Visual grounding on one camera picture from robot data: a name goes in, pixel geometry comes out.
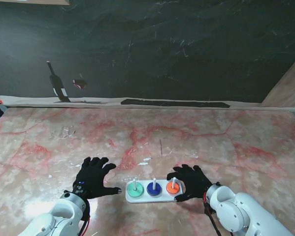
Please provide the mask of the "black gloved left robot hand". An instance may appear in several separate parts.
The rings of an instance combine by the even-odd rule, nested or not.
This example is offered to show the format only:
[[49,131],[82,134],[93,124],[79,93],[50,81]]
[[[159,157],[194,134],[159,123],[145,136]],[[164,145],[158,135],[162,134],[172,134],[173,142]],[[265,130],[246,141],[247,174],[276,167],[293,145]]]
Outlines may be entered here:
[[122,193],[118,187],[105,187],[104,178],[116,165],[108,163],[107,157],[87,157],[73,183],[72,193],[83,200]]

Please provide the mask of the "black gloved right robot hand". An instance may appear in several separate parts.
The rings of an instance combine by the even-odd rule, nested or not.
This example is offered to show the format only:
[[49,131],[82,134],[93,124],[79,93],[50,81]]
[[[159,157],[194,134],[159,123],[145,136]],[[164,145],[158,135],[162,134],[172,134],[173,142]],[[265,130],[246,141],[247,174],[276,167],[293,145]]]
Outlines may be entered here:
[[182,164],[181,167],[173,167],[173,170],[174,172],[167,174],[166,179],[171,180],[175,177],[185,186],[185,192],[174,198],[176,202],[184,202],[192,198],[202,199],[204,193],[213,185],[198,165],[191,168],[187,164]]

